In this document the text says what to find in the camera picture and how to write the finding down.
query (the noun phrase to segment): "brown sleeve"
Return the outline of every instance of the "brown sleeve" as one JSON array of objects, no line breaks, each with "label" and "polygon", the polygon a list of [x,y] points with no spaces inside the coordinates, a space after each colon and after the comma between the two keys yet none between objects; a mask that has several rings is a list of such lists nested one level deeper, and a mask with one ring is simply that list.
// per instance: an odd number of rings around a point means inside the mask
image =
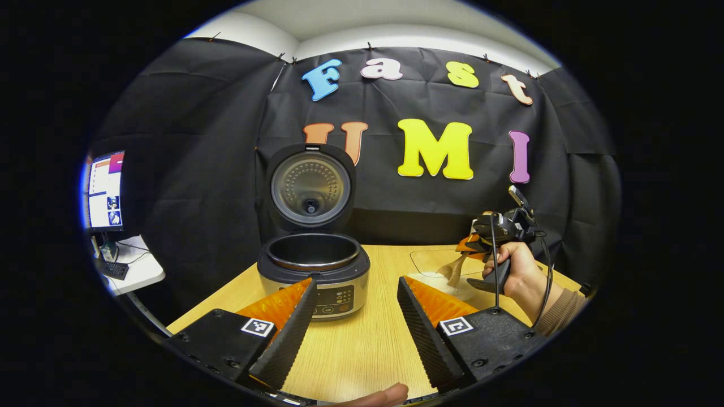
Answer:
[{"label": "brown sleeve", "polygon": [[586,304],[586,299],[573,291],[564,288],[555,304],[541,317],[536,331],[545,336],[563,328]]}]

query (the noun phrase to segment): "computer monitor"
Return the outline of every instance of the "computer monitor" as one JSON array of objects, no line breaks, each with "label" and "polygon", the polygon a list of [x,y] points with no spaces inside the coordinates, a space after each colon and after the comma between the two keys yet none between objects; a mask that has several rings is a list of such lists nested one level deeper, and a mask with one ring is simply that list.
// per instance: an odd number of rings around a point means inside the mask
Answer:
[{"label": "computer monitor", "polygon": [[123,230],[121,168],[125,151],[97,156],[87,168],[83,211],[89,232]]}]

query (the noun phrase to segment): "hand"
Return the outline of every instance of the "hand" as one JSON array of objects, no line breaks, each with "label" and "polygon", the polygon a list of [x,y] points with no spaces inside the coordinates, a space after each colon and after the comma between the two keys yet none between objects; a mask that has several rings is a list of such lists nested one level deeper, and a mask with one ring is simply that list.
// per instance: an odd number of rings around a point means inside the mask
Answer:
[{"label": "hand", "polygon": [[408,387],[402,383],[397,383],[386,390],[381,390],[356,400],[332,404],[330,407],[393,407],[404,403],[407,397]]},{"label": "hand", "polygon": [[[541,273],[533,253],[525,243],[510,242],[500,246],[497,256],[498,264],[504,262],[508,257],[510,257],[510,272],[503,292],[506,296],[511,297],[533,322],[538,317],[543,304],[547,276]],[[491,259],[485,264],[483,277],[492,271],[493,259],[491,256]],[[543,310],[544,315],[562,293],[563,288],[553,282],[548,302]]]}]

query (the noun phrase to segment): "cable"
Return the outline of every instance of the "cable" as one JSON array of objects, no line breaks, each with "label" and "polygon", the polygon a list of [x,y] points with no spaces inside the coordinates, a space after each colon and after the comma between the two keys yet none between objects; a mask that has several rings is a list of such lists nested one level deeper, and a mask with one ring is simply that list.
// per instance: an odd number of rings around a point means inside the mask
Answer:
[{"label": "cable", "polygon": [[129,245],[129,244],[127,244],[127,243],[116,242],[116,244],[118,244],[118,245],[124,245],[124,246],[128,246],[128,247],[132,247],[132,248],[139,248],[140,250],[150,251],[150,250],[148,250],[147,248],[142,248],[142,247],[138,247],[138,246],[134,246],[134,245]]},{"label": "cable", "polygon": [[133,261],[131,261],[130,263],[126,263],[126,264],[135,263],[135,262],[138,261],[141,257],[144,257],[146,254],[149,254],[149,253],[150,253],[150,251],[146,251],[144,254],[141,254],[139,257],[136,257]]},{"label": "cable", "polygon": [[500,287],[498,287],[497,280],[497,254],[495,250],[495,226],[493,225],[493,216],[490,215],[490,235],[492,236],[493,243],[493,272],[495,273],[495,308],[500,307]]},{"label": "cable", "polygon": [[104,275],[101,275],[101,276],[102,276],[104,279],[108,280],[108,282],[110,282],[111,284],[113,284],[113,286],[116,288],[116,291],[120,293],[120,290],[118,289],[118,286],[116,285],[116,282],[113,281],[112,278],[106,277],[106,276],[104,276]]},{"label": "cable", "polygon": [[548,263],[548,278],[546,281],[546,287],[545,287],[545,296],[543,297],[543,305],[541,306],[540,311],[538,311],[538,316],[536,317],[536,321],[533,323],[533,326],[531,326],[531,330],[536,330],[536,327],[538,326],[538,322],[541,320],[541,316],[543,315],[543,310],[545,309],[546,304],[548,303],[548,297],[550,295],[550,288],[553,286],[553,267],[551,266],[551,258],[550,258],[550,252],[548,251],[548,245],[545,244],[545,239],[543,236],[545,236],[545,232],[542,230],[538,230],[536,232],[536,236],[538,238],[541,238],[541,246],[543,246],[543,251],[545,252],[546,260]]}]

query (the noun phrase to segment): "open lid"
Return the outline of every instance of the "open lid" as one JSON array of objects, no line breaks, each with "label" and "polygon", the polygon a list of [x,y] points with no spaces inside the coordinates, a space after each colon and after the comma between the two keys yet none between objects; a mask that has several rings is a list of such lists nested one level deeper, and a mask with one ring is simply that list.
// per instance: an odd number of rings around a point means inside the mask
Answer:
[{"label": "open lid", "polygon": [[292,144],[276,152],[268,168],[271,216],[282,229],[331,232],[349,220],[355,167],[341,148]]}]

